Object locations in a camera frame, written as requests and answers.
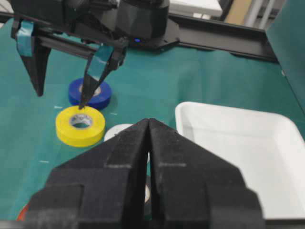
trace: yellow tape roll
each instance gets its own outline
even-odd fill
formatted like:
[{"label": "yellow tape roll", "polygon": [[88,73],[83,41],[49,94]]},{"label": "yellow tape roll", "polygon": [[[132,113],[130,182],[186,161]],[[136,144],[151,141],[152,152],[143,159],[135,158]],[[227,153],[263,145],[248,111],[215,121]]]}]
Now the yellow tape roll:
[{"label": "yellow tape roll", "polygon": [[73,147],[87,147],[99,142],[104,135],[105,118],[96,109],[86,106],[79,110],[71,106],[56,117],[57,137]]}]

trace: blue tape roll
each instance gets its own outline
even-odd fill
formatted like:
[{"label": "blue tape roll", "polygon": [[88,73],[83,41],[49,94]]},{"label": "blue tape roll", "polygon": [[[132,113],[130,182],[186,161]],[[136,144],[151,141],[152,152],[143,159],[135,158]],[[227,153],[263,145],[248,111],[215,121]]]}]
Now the blue tape roll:
[{"label": "blue tape roll", "polygon": [[[69,86],[69,101],[72,105],[80,104],[82,82],[83,79],[80,78],[73,81]],[[103,82],[87,105],[101,110],[109,104],[111,94],[111,87],[106,82]]]}]

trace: electrical tape roll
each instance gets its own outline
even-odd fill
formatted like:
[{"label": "electrical tape roll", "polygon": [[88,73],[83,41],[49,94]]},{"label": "electrical tape roll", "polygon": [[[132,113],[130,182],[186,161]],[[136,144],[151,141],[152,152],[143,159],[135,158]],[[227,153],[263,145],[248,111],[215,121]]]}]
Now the electrical tape roll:
[{"label": "electrical tape roll", "polygon": [[24,221],[27,210],[29,209],[29,204],[25,205],[23,209],[20,211],[16,221]]},{"label": "electrical tape roll", "polygon": [[[69,85],[69,101],[72,105],[79,105],[81,101],[83,79],[77,79]],[[97,110],[101,110],[108,106],[112,95],[112,90],[106,82],[101,83],[99,88],[95,91],[92,99],[87,103]]]},{"label": "electrical tape roll", "polygon": [[144,219],[152,219],[152,186],[151,177],[146,176],[145,199],[144,199]]},{"label": "electrical tape roll", "polygon": [[71,106],[56,117],[57,137],[73,147],[87,147],[101,140],[105,131],[105,118],[96,109],[86,106],[79,110]]}]

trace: teal tape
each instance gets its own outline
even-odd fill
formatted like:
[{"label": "teal tape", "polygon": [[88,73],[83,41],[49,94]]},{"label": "teal tape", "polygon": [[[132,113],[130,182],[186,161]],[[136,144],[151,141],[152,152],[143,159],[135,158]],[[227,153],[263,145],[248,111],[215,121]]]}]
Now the teal tape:
[{"label": "teal tape", "polygon": [[17,32],[17,49],[21,56],[32,56],[31,37],[34,31],[34,23],[31,21],[22,21],[21,27]]},{"label": "teal tape", "polygon": [[99,80],[112,54],[113,47],[101,45],[93,56],[87,74]]}]

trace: black metal frame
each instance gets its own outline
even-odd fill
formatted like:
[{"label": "black metal frame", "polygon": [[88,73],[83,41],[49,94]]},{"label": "black metal frame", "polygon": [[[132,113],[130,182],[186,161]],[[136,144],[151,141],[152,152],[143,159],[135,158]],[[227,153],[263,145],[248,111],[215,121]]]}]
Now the black metal frame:
[{"label": "black metal frame", "polygon": [[90,55],[95,54],[96,49],[77,42],[69,41],[67,39],[62,39],[58,36],[48,35],[48,36],[38,36],[39,43],[41,46],[56,49],[68,54],[78,56],[84,59],[88,59]]},{"label": "black metal frame", "polygon": [[[11,17],[13,14],[0,13],[1,22],[6,22]],[[278,62],[263,30],[177,14],[170,14],[169,18],[180,26],[180,46],[201,50],[223,50],[247,58]],[[71,54],[78,49],[78,45],[73,42],[70,45],[55,46],[55,49],[68,53],[70,50],[68,47],[71,47]]]}]

